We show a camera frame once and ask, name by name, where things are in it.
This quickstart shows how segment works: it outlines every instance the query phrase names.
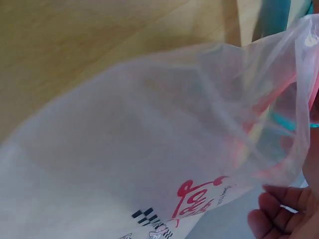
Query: teal object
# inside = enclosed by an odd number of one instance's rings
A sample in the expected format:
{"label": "teal object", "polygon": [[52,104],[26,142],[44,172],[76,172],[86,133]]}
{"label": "teal object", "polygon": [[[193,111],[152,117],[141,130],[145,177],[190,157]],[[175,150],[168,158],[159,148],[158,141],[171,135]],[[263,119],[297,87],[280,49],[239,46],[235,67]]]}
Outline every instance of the teal object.
{"label": "teal object", "polygon": [[[284,128],[290,130],[290,131],[295,131],[296,130],[296,124],[289,119],[287,119],[284,116],[281,116],[280,114],[277,113],[272,113],[272,118],[273,120],[283,126]],[[311,123],[310,124],[311,128],[319,128],[319,124],[317,123]]]}
{"label": "teal object", "polygon": [[311,3],[306,15],[313,14],[313,13],[314,13],[314,5]]}
{"label": "teal object", "polygon": [[[306,15],[313,14],[313,12],[314,12],[314,5],[311,3]],[[280,32],[281,30],[279,30],[279,29],[281,29],[284,25],[287,25],[286,21],[285,21],[285,24],[282,24],[282,23],[280,24],[280,27],[277,28],[277,32]],[[290,131],[296,130],[296,124],[294,122],[290,121],[288,118],[286,118],[280,114],[277,114],[277,113],[272,113],[271,117],[276,123],[280,124],[284,128],[286,128]],[[310,127],[311,128],[318,128],[319,124],[311,123]]]}

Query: finger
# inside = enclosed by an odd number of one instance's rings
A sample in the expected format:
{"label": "finger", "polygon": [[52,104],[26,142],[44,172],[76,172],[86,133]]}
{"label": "finger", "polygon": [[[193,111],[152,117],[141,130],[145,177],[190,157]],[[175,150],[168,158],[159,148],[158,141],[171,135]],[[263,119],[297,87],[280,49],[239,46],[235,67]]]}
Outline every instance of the finger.
{"label": "finger", "polygon": [[273,224],[285,234],[291,234],[304,218],[303,213],[294,214],[281,207],[280,202],[269,193],[263,193],[259,196],[259,207]]}
{"label": "finger", "polygon": [[261,210],[253,210],[249,213],[248,225],[256,239],[279,239],[283,236]]}
{"label": "finger", "polygon": [[262,193],[258,198],[259,208],[273,220],[278,214],[281,205],[280,202],[269,193]]}
{"label": "finger", "polygon": [[276,187],[265,185],[266,192],[273,195],[280,204],[288,206],[300,212],[307,208],[307,201],[311,195],[309,188]]}

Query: wooden floor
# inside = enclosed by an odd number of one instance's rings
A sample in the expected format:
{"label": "wooden floor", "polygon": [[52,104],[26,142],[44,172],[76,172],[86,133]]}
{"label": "wooden floor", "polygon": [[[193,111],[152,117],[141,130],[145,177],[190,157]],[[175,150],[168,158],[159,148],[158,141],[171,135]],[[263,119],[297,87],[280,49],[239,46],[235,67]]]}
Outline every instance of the wooden floor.
{"label": "wooden floor", "polygon": [[[289,22],[310,0],[292,0]],[[110,65],[180,46],[249,44],[262,0],[1,0],[0,142]]]}

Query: checkered pattern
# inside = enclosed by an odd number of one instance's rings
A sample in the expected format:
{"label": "checkered pattern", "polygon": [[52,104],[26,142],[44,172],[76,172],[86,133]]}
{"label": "checkered pattern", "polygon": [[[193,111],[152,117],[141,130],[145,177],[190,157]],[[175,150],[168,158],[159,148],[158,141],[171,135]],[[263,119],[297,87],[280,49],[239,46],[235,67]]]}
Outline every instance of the checkered pattern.
{"label": "checkered pattern", "polygon": [[154,213],[153,208],[149,208],[145,212],[138,210],[136,213],[132,214],[132,217],[134,219],[137,218],[139,220],[138,224],[142,224],[142,227],[145,227],[149,224],[156,224],[154,228],[157,229],[159,226],[163,225],[158,216]]}

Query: white plastic bag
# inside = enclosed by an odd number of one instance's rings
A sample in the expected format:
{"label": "white plastic bag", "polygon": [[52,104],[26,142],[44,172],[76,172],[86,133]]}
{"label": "white plastic bag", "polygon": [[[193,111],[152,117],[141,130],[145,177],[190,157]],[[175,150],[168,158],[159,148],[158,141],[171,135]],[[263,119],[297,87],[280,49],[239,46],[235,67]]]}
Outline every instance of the white plastic bag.
{"label": "white plastic bag", "polygon": [[289,184],[309,147],[318,26],[136,59],[54,100],[0,149],[1,237],[180,239],[254,185]]}

